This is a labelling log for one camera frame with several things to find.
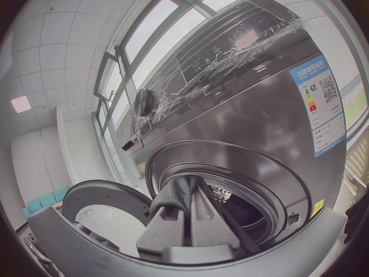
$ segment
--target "ceiling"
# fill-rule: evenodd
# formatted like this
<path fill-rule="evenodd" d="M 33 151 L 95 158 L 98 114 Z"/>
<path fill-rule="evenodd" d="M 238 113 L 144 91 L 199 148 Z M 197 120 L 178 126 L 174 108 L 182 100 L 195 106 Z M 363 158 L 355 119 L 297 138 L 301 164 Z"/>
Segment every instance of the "ceiling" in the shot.
<path fill-rule="evenodd" d="M 0 79 L 0 147 L 30 131 L 91 118 L 97 72 L 113 34 L 136 0 L 29 0 L 4 41 L 11 66 Z M 16 113 L 11 100 L 32 109 Z"/>

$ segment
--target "ceiling light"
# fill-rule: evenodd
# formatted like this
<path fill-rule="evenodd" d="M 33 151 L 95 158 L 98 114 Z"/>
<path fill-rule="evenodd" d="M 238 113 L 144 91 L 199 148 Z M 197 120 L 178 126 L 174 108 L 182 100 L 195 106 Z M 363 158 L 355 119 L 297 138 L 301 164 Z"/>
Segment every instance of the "ceiling light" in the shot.
<path fill-rule="evenodd" d="M 20 98 L 13 99 L 12 104 L 17 113 L 29 110 L 31 108 L 26 96 L 21 96 Z"/>

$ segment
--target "grass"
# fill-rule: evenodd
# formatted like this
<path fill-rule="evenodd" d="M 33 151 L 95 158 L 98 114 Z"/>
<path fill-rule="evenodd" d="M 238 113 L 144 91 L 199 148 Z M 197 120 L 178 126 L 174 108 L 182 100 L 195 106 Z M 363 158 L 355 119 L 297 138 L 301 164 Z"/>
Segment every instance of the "grass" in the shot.
<path fill-rule="evenodd" d="M 345 108 L 346 128 L 349 129 L 367 108 L 367 96 L 363 91 L 347 108 Z"/>

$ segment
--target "qr code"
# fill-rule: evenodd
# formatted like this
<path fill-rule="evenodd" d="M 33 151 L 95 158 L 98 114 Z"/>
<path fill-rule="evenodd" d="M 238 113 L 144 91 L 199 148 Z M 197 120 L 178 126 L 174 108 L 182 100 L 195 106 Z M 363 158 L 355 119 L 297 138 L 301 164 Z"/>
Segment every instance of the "qr code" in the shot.
<path fill-rule="evenodd" d="M 334 100 L 338 97 L 336 86 L 334 85 L 332 76 L 328 76 L 323 80 L 319 81 L 319 84 L 322 88 L 325 103 L 329 103 L 331 100 Z"/>

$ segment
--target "yellow sticker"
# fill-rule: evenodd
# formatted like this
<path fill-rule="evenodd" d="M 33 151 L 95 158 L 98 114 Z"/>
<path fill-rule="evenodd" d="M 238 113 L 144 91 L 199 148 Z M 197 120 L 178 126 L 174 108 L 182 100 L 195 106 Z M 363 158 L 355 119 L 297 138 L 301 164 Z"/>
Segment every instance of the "yellow sticker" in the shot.
<path fill-rule="evenodd" d="M 319 201 L 318 203 L 315 204 L 314 206 L 314 212 L 312 213 L 312 216 L 313 217 L 314 215 L 316 215 L 316 213 L 322 209 L 323 207 L 323 204 L 324 204 L 324 199 L 322 199 L 321 201 Z"/>

